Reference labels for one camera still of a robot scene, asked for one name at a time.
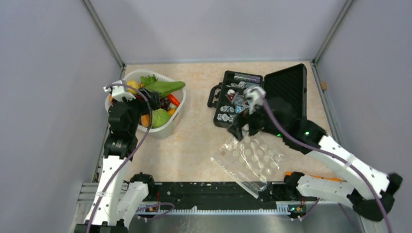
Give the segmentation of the dark red grape bunch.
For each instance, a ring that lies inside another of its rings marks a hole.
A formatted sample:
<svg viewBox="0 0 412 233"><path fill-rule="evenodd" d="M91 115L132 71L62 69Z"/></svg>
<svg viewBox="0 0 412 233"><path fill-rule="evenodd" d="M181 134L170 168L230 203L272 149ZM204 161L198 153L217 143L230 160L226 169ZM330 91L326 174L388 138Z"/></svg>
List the dark red grape bunch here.
<svg viewBox="0 0 412 233"><path fill-rule="evenodd" d="M169 100L168 97L162 98L160 100L160 107L166 111L169 111L171 109L170 104L171 104L171 101Z"/></svg>

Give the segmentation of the yellow lemon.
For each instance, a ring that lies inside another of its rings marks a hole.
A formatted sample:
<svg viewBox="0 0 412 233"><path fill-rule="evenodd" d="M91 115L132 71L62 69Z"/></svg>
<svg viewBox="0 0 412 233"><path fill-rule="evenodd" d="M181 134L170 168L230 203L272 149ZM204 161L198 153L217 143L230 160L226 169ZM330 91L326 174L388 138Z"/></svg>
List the yellow lemon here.
<svg viewBox="0 0 412 233"><path fill-rule="evenodd" d="M137 92L136 92L136 90L135 90L135 89L139 89L139 83L138 83L137 81L129 80L129 81L127 81L127 85L128 85L128 86L131 86L131 87L133 88L133 89L128 88L128 91L129 91L131 94L133 94L133 95L137 94Z"/></svg>

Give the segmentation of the clear zip top bag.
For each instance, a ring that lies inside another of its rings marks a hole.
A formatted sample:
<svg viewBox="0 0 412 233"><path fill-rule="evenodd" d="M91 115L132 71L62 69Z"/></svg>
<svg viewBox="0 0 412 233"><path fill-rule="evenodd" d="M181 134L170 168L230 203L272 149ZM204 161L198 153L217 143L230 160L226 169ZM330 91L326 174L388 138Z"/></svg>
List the clear zip top bag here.
<svg viewBox="0 0 412 233"><path fill-rule="evenodd" d="M241 141L229 138L210 160L257 199L268 183L275 181L284 156L276 142L270 142L258 133L245 136Z"/></svg>

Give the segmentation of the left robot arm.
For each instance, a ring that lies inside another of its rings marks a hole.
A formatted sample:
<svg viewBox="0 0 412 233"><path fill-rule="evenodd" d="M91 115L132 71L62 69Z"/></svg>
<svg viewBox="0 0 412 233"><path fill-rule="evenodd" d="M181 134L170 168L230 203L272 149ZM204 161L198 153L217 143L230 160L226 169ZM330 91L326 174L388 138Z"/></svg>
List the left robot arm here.
<svg viewBox="0 0 412 233"><path fill-rule="evenodd" d="M156 188L149 183L150 175L130 181L124 196L121 191L133 155L148 135L141 140L136 137L140 118L159 107L160 94L144 88L136 95L126 92L109 107L101 177L91 209L84 222L75 226L76 233L127 233L142 201L154 198Z"/></svg>

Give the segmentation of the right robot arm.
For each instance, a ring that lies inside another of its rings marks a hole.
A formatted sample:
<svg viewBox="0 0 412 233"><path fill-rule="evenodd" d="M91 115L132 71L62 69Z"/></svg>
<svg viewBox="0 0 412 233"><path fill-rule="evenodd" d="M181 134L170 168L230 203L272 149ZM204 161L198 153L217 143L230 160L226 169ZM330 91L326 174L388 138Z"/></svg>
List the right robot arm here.
<svg viewBox="0 0 412 233"><path fill-rule="evenodd" d="M290 104L273 98L253 113L237 114L229 132L243 140L243 127L250 136L259 132L278 136L289 148L316 159L333 170L341 180L316 178L292 172L284 178L285 194L291 200L316 197L350 207L363 218L387 220L395 202L394 195L402 184L397 173L386 174L372 168L339 145L322 127L299 117Z"/></svg>

